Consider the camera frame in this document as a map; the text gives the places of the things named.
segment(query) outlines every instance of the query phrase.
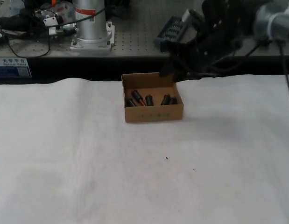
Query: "wire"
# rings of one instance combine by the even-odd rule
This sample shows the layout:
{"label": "wire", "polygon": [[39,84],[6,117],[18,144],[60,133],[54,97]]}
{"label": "wire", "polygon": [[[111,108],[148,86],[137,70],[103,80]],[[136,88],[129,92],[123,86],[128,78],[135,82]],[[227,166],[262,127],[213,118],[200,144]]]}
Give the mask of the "wire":
{"label": "wire", "polygon": [[282,59],[282,69],[283,69],[283,73],[285,75],[285,79],[286,79],[286,84],[288,86],[289,89],[289,70],[288,67],[286,65],[286,60],[285,60],[285,56],[283,53],[283,46],[281,42],[277,42],[278,48],[279,48],[279,52],[280,52],[280,57]]}
{"label": "wire", "polygon": [[182,61],[178,56],[176,56],[173,52],[170,52],[170,56],[177,62],[179,65],[181,65],[187,72],[189,72],[191,75],[194,75],[194,78],[204,78],[204,77],[216,77],[217,74],[215,73],[200,73],[194,71],[192,68],[190,68],[186,63]]}
{"label": "wire", "polygon": [[69,24],[73,24],[73,23],[83,22],[83,21],[85,21],[85,20],[91,19],[91,18],[93,18],[93,17],[101,14],[101,13],[104,12],[104,11],[105,11],[105,8],[101,9],[101,10],[98,11],[96,14],[93,14],[93,15],[91,15],[91,16],[85,17],[85,18],[80,19],[80,20],[72,21],[72,22],[61,23],[61,24],[54,25],[54,26],[45,26],[45,25],[44,25],[44,27],[47,29],[47,32],[48,32],[48,51],[47,51],[46,53],[42,54],[42,55],[33,56],[33,57],[20,56],[20,55],[18,55],[18,54],[14,51],[14,49],[10,46],[9,41],[8,41],[8,40],[5,40],[5,39],[4,39],[4,40],[5,40],[5,43],[8,45],[8,47],[10,48],[10,50],[12,51],[12,53],[13,53],[15,56],[17,56],[17,57],[19,57],[19,58],[28,58],[28,59],[29,59],[29,58],[39,58],[39,57],[42,57],[42,56],[47,55],[47,54],[50,52],[50,50],[51,50],[49,28],[62,27],[62,26],[64,26],[64,25],[69,25]]}
{"label": "wire", "polygon": [[58,24],[58,25],[53,25],[53,26],[47,26],[46,28],[52,28],[52,27],[62,27],[62,26],[65,26],[65,25],[69,25],[69,24],[73,24],[73,23],[78,23],[78,22],[83,22],[85,20],[89,20],[99,14],[101,14],[102,12],[105,11],[105,8],[99,10],[96,14],[93,14],[93,15],[90,15],[90,16],[87,16],[83,19],[80,19],[80,20],[75,20],[75,21],[72,21],[72,22],[65,22],[65,23],[61,23],[61,24]]}
{"label": "wire", "polygon": [[18,54],[14,51],[14,49],[10,46],[9,41],[6,40],[5,38],[4,38],[4,40],[5,40],[5,43],[8,45],[8,47],[10,48],[10,50],[12,51],[12,53],[13,53],[15,56],[17,56],[17,57],[19,57],[19,58],[27,58],[27,59],[30,59],[30,58],[39,58],[39,57],[45,56],[45,55],[47,55],[47,54],[50,52],[50,50],[51,50],[51,44],[50,44],[49,31],[48,31],[48,36],[47,36],[47,37],[48,37],[48,50],[47,50],[47,52],[44,53],[44,54],[42,54],[42,55],[32,56],[32,57],[25,57],[25,56],[20,56],[20,55],[18,55]]}
{"label": "wire", "polygon": [[227,73],[227,72],[230,72],[232,70],[235,70],[235,69],[239,68],[249,58],[249,56],[252,55],[260,46],[261,46],[261,43],[257,43],[256,46],[254,48],[252,48],[244,56],[243,60],[241,60],[239,63],[237,63],[236,65],[234,65],[228,69],[221,69],[221,68],[217,68],[215,66],[211,66],[210,69],[212,69],[214,72],[218,72],[218,73]]}

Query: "metal post base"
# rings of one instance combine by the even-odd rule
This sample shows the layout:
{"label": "metal post base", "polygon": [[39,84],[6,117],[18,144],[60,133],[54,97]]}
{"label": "metal post base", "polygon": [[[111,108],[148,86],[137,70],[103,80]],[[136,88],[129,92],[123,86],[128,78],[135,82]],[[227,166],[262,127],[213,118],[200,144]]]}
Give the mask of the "metal post base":
{"label": "metal post base", "polygon": [[89,41],[89,43],[85,43],[77,39],[73,39],[70,49],[76,51],[92,50],[95,52],[110,52],[111,48],[115,45],[115,26],[112,25],[112,22],[106,22],[106,27],[108,33],[111,32],[111,38],[109,40],[104,40],[103,42]]}

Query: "open cardboard box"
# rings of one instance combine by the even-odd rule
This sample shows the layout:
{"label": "open cardboard box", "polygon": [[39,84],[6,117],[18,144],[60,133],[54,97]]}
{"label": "open cardboard box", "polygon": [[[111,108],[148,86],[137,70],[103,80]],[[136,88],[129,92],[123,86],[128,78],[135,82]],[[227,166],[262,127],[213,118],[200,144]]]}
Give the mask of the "open cardboard box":
{"label": "open cardboard box", "polygon": [[[177,91],[172,76],[160,77],[159,73],[141,73],[122,75],[124,99],[133,98],[131,92],[137,90],[143,97],[149,94],[153,97],[154,106],[141,106],[134,100],[137,107],[126,107],[127,123],[153,122],[164,120],[181,120],[183,118],[183,101]],[[165,94],[176,97],[177,105],[161,105]]]}

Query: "black cylindrical object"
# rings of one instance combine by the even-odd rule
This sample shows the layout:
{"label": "black cylindrical object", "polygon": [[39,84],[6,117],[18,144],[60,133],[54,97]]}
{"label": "black cylindrical object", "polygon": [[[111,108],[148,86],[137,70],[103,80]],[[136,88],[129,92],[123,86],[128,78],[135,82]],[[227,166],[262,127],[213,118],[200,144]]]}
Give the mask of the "black cylindrical object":
{"label": "black cylindrical object", "polygon": [[133,90],[132,91],[132,97],[134,97],[134,99],[139,102],[142,98],[142,96],[140,95],[140,93],[137,90]]}
{"label": "black cylindrical object", "polygon": [[161,102],[161,105],[169,105],[170,101],[170,95],[164,95],[163,101]]}
{"label": "black cylindrical object", "polygon": [[169,105],[177,104],[177,99],[175,97],[171,97],[169,101]]}
{"label": "black cylindrical object", "polygon": [[133,99],[126,100],[126,106],[137,106]]}
{"label": "black cylindrical object", "polygon": [[132,91],[132,97],[138,102],[140,103],[142,106],[145,106],[145,103],[143,102],[143,98],[140,95],[140,93],[137,90],[133,90]]}
{"label": "black cylindrical object", "polygon": [[145,100],[146,100],[146,105],[147,106],[153,106],[154,105],[153,97],[151,95],[147,95],[145,97]]}

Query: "white cloth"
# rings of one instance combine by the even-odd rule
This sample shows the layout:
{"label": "white cloth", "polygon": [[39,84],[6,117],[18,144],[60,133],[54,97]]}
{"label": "white cloth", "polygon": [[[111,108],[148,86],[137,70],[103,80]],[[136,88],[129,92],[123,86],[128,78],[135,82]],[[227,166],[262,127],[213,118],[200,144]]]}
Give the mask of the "white cloth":
{"label": "white cloth", "polygon": [[0,86],[0,224],[289,224],[284,76],[178,89],[183,120],[126,124],[120,82]]}

